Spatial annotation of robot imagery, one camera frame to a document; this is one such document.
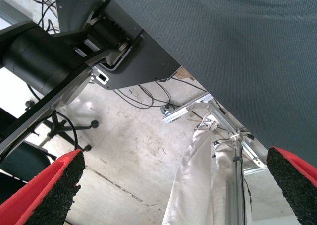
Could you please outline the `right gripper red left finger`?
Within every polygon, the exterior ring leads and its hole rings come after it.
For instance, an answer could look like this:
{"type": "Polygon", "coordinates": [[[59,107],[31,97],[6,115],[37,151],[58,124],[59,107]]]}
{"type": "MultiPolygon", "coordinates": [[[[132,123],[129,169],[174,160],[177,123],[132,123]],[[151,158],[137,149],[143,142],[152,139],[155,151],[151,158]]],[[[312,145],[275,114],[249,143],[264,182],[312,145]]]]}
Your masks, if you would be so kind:
{"type": "Polygon", "coordinates": [[[0,205],[2,225],[62,225],[80,189],[83,152],[59,157],[0,205]]]}

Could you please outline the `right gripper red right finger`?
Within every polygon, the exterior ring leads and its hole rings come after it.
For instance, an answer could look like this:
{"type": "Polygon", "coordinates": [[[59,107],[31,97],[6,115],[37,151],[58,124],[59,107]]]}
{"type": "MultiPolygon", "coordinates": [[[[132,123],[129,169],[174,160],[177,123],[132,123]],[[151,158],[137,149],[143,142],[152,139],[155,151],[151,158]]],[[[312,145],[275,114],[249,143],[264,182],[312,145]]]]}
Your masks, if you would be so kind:
{"type": "Polygon", "coordinates": [[[297,155],[271,147],[267,166],[297,220],[302,225],[317,223],[317,168],[297,155]]]}

